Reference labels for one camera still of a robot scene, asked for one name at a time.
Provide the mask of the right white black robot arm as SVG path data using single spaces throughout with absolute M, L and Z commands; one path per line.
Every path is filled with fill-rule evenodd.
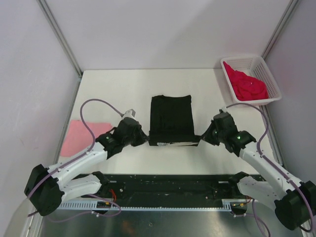
M 247 131 L 238 131 L 233 117 L 220 111 L 202 136 L 203 141 L 235 154 L 251 165 L 264 181 L 256 181 L 240 172 L 232 177 L 228 193 L 233 198 L 250 196 L 273 210 L 278 220 L 289 230 L 301 228 L 316 215 L 316 186 L 303 182 L 276 161 L 264 158 L 256 139 Z

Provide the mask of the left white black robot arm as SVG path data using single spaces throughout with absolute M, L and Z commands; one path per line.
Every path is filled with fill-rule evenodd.
M 51 214 L 62 203 L 80 196 L 96 194 L 102 198 L 109 191 L 109 180 L 104 174 L 95 171 L 83 178 L 78 175 L 120 153 L 126 146 L 137 147 L 147 140 L 141 124 L 125 117 L 117 127 L 93 139 L 91 146 L 77 157 L 50 167 L 41 164 L 34 167 L 24 193 L 41 216 Z

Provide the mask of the black t shirt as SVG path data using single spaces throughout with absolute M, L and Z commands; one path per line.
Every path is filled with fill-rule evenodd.
M 150 112 L 150 146 L 197 146 L 192 115 L 192 97 L 152 97 Z

